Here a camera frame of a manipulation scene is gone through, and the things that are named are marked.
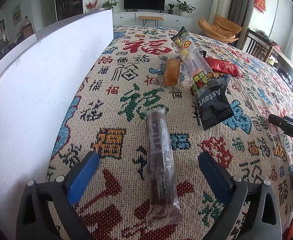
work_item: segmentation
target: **blue gripper pad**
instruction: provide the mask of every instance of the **blue gripper pad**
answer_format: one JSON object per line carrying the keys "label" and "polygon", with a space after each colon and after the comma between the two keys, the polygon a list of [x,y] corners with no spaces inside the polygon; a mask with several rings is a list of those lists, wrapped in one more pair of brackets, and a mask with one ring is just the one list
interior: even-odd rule
{"label": "blue gripper pad", "polygon": [[[199,168],[202,171],[206,181],[210,185],[211,190],[214,193],[215,198],[224,206],[228,206],[231,200],[231,176],[228,174],[227,170],[219,166],[216,161],[208,152],[203,152],[198,156]],[[222,171],[226,174],[226,178],[220,173]]]}
{"label": "blue gripper pad", "polygon": [[92,154],[91,152],[89,152],[88,155],[90,156],[86,156],[82,160],[82,162],[86,161],[86,163],[83,165],[78,175],[73,178],[72,182],[69,184],[67,200],[69,201],[70,205],[80,201],[86,187],[99,167],[99,155],[97,153]]}

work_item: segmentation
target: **black flat screen tv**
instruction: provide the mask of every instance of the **black flat screen tv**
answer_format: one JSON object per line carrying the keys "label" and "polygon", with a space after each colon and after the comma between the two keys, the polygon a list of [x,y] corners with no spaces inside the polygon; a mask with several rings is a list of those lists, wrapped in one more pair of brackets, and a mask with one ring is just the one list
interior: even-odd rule
{"label": "black flat screen tv", "polygon": [[124,0],[124,10],[164,10],[165,0]]}

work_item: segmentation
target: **tan leather lounge chair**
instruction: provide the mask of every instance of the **tan leather lounge chair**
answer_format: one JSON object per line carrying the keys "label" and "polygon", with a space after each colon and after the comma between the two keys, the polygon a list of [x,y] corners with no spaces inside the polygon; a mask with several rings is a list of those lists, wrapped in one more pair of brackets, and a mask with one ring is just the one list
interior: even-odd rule
{"label": "tan leather lounge chair", "polygon": [[219,15],[215,15],[213,26],[208,24],[208,22],[203,18],[199,20],[199,25],[207,36],[213,40],[224,43],[232,43],[237,41],[239,38],[236,38],[235,35],[242,30],[241,26],[238,26],[234,22],[231,22]]}

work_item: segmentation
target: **patterned woven fabric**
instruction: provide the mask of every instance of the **patterned woven fabric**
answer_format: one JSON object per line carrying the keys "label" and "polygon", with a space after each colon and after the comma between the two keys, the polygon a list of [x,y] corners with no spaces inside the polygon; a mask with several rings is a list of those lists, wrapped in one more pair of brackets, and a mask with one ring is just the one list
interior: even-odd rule
{"label": "patterned woven fabric", "polygon": [[[47,181],[65,175],[88,151],[99,168],[80,203],[80,218],[97,240],[202,239],[223,205],[203,177],[197,156],[208,151],[231,175],[271,181],[284,225],[293,210],[293,139],[267,121],[269,114],[293,118],[293,94],[268,65],[234,47],[196,34],[192,40],[208,57],[238,65],[226,96],[234,117],[204,131],[190,88],[162,88],[165,62],[176,55],[166,28],[114,27],[114,40],[92,67],[67,112],[52,153]],[[167,119],[184,223],[147,228],[144,109],[168,108]],[[244,206],[230,239],[239,232]],[[61,236],[67,239],[50,207]]]}

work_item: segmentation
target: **metal screw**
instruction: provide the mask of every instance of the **metal screw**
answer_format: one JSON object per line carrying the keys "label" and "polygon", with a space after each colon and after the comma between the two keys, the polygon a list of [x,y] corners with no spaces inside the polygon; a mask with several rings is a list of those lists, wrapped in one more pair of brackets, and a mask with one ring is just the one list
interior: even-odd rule
{"label": "metal screw", "polygon": [[64,180],[64,176],[60,175],[60,176],[57,176],[56,179],[55,179],[57,182],[62,182]]}
{"label": "metal screw", "polygon": [[263,181],[263,183],[264,183],[266,186],[271,185],[271,182],[270,182],[269,180],[267,180],[267,179],[265,179],[265,180]]}
{"label": "metal screw", "polygon": [[32,186],[34,184],[34,180],[30,179],[28,180],[28,182],[26,183],[28,186]]}
{"label": "metal screw", "polygon": [[241,182],[242,181],[242,179],[241,179],[241,177],[239,177],[239,176],[233,176],[233,179],[234,179],[234,181],[236,181],[236,182]]}

